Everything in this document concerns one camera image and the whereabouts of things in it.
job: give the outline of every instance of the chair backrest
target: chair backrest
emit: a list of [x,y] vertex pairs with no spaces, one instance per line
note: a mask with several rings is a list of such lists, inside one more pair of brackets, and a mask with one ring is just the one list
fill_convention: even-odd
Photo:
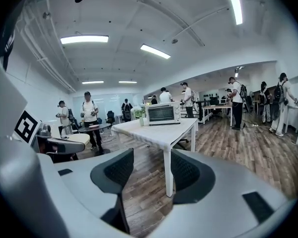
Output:
[[107,118],[114,118],[114,115],[115,115],[115,113],[110,110],[107,113]]

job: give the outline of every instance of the white ceiling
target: white ceiling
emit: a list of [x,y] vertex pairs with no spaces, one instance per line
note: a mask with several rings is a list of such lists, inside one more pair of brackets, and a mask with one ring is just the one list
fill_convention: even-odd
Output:
[[[147,86],[153,78],[165,75],[162,71],[175,73],[197,62],[201,51],[220,47],[238,38],[239,33],[230,0],[49,0],[50,10],[46,0],[29,2],[37,19],[31,28],[34,37],[42,47],[46,40],[53,47],[45,48],[47,57],[53,57],[57,70],[67,75],[75,89],[88,80],[104,80],[106,87],[118,86],[119,80]],[[263,10],[260,0],[242,0],[242,9],[244,34],[259,34]],[[51,13],[58,38],[51,22],[42,18],[43,12]],[[46,29],[43,35],[35,23]],[[59,38],[79,34],[108,35],[109,41],[64,45],[71,70]],[[171,58],[142,51],[142,44]]]

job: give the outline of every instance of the black pants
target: black pants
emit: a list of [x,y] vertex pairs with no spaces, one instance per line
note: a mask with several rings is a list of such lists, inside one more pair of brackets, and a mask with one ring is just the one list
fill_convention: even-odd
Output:
[[193,107],[185,107],[187,114],[188,114],[188,118],[194,118],[193,115]]
[[233,115],[235,118],[235,128],[240,128],[242,123],[243,103],[233,102]]
[[[95,125],[95,124],[99,124],[98,121],[85,121],[84,122],[84,126],[85,127],[89,127],[90,125]],[[101,148],[101,137],[100,137],[100,134],[99,134],[99,129],[98,130],[94,130],[95,132],[95,135],[96,135],[96,142],[97,142],[97,145],[99,146],[99,148]],[[90,131],[89,133],[87,133],[90,137],[90,143],[91,143],[91,146],[95,147],[96,146],[96,142],[95,142],[95,139],[94,139],[94,136],[93,136],[93,132]]]

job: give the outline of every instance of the wooden floor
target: wooden floor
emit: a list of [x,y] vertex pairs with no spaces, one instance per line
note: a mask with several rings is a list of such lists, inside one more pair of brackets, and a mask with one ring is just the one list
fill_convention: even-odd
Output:
[[[255,116],[248,114],[246,120],[260,124]],[[265,127],[236,131],[230,128],[229,118],[213,118],[199,125],[196,152],[244,165],[288,198],[295,198],[298,196],[298,146],[291,144],[291,140],[296,141],[297,135],[292,129],[288,133],[290,136],[280,138]],[[118,150],[110,130],[105,129],[102,140],[104,148]],[[123,191],[126,217],[131,235],[145,237],[172,208],[172,198],[165,191],[163,152],[127,136],[122,135],[121,141],[126,147],[134,148],[135,155],[134,171]],[[190,149],[190,143],[184,145]],[[93,156],[89,148],[78,154],[80,159]]]

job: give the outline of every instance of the ceiling pipe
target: ceiling pipe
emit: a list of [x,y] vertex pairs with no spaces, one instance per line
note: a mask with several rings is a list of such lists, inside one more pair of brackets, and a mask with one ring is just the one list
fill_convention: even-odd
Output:
[[[50,11],[50,0],[46,0],[46,5],[47,5],[47,8],[48,8],[48,12],[51,13],[51,11]],[[78,76],[77,76],[76,72],[74,71],[74,69],[73,69],[73,67],[72,67],[72,65],[71,65],[68,57],[66,56],[66,54],[65,54],[65,52],[63,50],[63,47],[62,47],[61,42],[60,42],[60,39],[59,39],[58,34],[56,32],[56,29],[55,29],[55,25],[54,25],[54,22],[53,22],[52,14],[50,16],[50,21],[51,21],[51,24],[52,24],[52,28],[53,28],[53,32],[54,32],[55,38],[56,38],[56,40],[57,40],[57,42],[58,42],[58,44],[60,46],[60,49],[61,49],[61,51],[62,51],[62,53],[63,53],[63,55],[64,55],[64,57],[65,57],[65,59],[66,59],[66,61],[68,63],[68,66],[71,68],[71,70],[74,73],[74,75],[78,78]]]
[[46,69],[46,71],[60,84],[62,84],[66,89],[75,92],[75,89],[71,85],[69,85],[66,80],[56,71],[53,65],[50,63],[48,59],[45,59],[46,56],[44,55],[43,51],[35,42],[32,34],[28,29],[28,25],[20,31],[20,34],[25,41],[26,45],[30,49],[30,51],[34,54],[34,56],[39,60],[38,62]]

